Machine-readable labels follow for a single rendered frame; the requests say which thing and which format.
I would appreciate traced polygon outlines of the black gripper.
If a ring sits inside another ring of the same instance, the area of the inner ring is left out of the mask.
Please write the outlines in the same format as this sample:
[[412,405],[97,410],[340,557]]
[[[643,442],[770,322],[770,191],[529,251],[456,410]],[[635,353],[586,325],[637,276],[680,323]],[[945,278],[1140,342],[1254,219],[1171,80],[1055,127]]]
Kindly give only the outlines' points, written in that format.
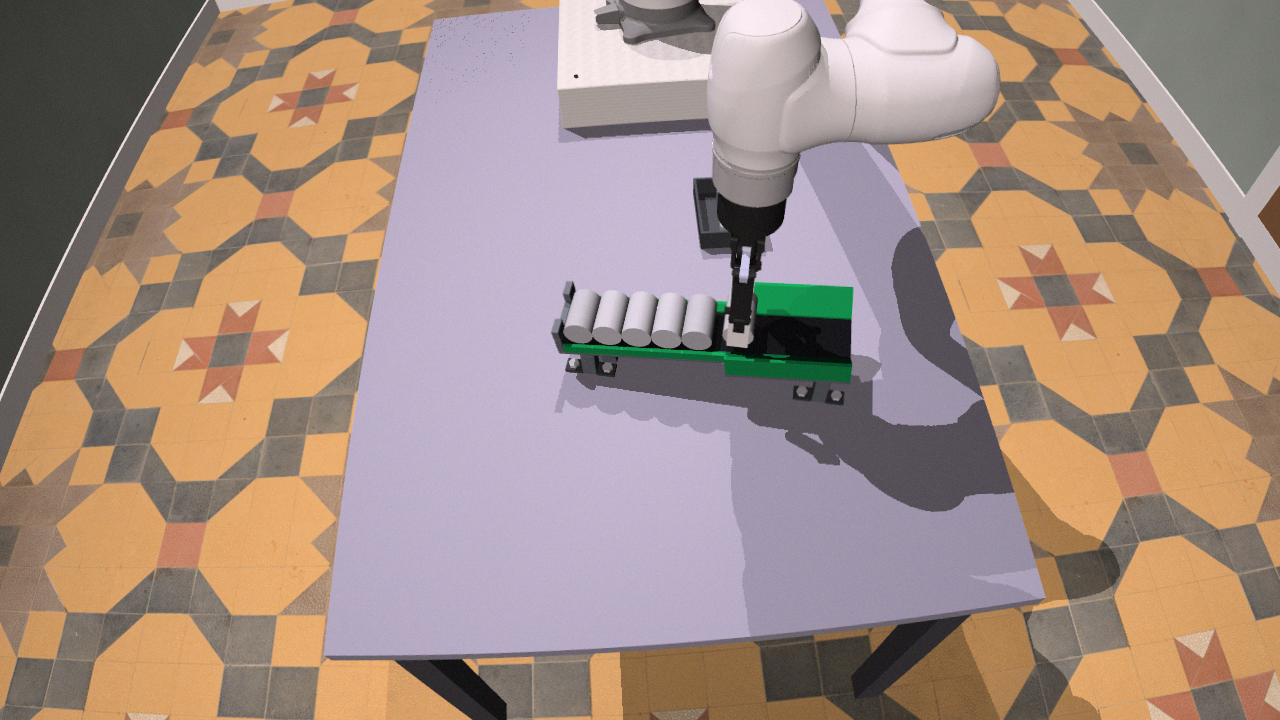
[[721,225],[732,233],[730,266],[733,269],[733,279],[731,304],[730,307],[724,306],[724,314],[730,315],[726,346],[748,348],[754,279],[756,272],[762,272],[765,236],[778,231],[785,220],[786,200],[768,208],[746,208],[730,202],[718,192],[717,217]]

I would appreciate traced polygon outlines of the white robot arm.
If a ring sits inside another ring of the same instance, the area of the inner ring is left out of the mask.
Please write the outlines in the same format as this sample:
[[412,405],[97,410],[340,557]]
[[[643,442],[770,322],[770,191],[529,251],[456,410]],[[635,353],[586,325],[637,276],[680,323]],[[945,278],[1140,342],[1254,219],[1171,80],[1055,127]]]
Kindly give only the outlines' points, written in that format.
[[[625,44],[716,29],[699,0],[605,0],[594,13]],[[860,0],[845,38],[820,37],[794,0],[742,0],[710,53],[713,184],[741,206],[776,205],[803,151],[963,135],[995,110],[1000,85],[993,54],[924,0]]]

